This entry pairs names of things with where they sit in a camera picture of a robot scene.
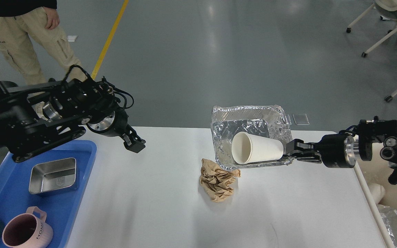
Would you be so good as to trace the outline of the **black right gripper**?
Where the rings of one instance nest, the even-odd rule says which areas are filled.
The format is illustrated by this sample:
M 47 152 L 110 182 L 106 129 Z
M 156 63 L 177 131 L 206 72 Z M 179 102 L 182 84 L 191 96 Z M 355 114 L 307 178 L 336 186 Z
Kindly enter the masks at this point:
M 285 145 L 284 154 L 298 161 L 323 164 L 328 168 L 353 168 L 356 164 L 355 140 L 347 134 L 329 134 L 318 143 L 294 139 Z

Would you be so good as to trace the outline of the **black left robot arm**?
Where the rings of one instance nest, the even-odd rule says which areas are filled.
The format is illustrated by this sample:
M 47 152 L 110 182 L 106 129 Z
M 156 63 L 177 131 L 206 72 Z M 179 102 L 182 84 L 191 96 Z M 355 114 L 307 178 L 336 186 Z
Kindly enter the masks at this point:
M 0 81 L 0 148 L 14 162 L 24 162 L 83 136 L 87 130 L 120 137 L 128 151 L 145 148 L 128 124 L 130 94 L 109 83 L 95 81 L 79 65 L 72 65 L 63 80 L 33 86 Z

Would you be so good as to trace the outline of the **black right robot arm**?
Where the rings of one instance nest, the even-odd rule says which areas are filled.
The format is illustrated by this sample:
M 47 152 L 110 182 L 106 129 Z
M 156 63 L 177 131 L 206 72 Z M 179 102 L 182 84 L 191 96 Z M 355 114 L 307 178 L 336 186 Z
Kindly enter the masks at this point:
M 328 168 L 353 168 L 357 159 L 370 161 L 373 157 L 373 144 L 383 147 L 379 156 L 390 163 L 393 172 L 388 177 L 391 185 L 397 185 L 397 120 L 360 120 L 337 134 L 325 135 L 319 142 L 306 143 L 294 139 L 286 144 L 284 157 L 323 163 Z

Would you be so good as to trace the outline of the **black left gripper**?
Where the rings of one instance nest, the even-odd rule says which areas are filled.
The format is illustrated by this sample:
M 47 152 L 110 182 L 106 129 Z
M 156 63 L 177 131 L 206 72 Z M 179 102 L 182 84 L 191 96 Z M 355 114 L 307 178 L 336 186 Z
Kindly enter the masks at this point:
M 124 110 L 116 110 L 98 123 L 87 124 L 89 130 L 107 137 L 121 137 L 124 147 L 131 152 L 139 153 L 145 148 L 146 141 L 128 124 L 128 114 Z

